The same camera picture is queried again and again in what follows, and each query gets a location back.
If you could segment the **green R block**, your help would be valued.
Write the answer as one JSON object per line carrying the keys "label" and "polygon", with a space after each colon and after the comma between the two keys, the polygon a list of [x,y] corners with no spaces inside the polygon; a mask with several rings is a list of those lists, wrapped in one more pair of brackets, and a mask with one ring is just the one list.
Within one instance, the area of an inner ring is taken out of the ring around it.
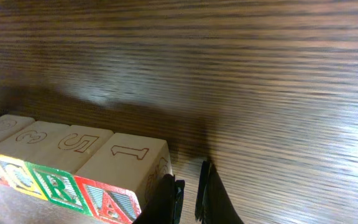
{"label": "green R block", "polygon": [[26,160],[49,202],[92,215],[74,175],[113,134],[108,129],[72,125]]}

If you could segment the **red A block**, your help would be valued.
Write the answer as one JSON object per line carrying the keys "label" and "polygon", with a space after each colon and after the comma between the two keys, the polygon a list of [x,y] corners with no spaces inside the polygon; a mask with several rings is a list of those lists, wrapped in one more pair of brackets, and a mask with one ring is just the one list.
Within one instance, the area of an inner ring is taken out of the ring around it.
{"label": "red A block", "polygon": [[74,175],[92,215],[107,223],[132,223],[172,173],[168,144],[115,133]]}

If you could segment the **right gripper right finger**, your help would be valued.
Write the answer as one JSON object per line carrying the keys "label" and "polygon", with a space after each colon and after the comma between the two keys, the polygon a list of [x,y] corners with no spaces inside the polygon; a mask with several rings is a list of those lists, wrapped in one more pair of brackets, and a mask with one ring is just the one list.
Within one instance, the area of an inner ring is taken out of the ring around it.
{"label": "right gripper right finger", "polygon": [[244,224],[210,161],[203,161],[201,166],[195,220],[202,224]]}

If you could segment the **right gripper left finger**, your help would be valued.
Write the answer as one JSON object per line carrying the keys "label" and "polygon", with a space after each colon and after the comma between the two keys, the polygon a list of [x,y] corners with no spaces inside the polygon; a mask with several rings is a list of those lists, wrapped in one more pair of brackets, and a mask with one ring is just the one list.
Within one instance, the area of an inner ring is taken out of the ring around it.
{"label": "right gripper left finger", "polygon": [[183,208],[185,181],[165,174],[133,224],[179,224]]}

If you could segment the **yellow C block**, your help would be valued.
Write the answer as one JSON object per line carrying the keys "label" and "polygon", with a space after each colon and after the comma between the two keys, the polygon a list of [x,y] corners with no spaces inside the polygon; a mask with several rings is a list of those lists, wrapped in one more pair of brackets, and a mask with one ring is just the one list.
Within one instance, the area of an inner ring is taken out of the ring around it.
{"label": "yellow C block", "polygon": [[0,174],[8,185],[23,194],[46,200],[26,163],[35,162],[42,149],[68,127],[67,124],[36,121],[0,142]]}

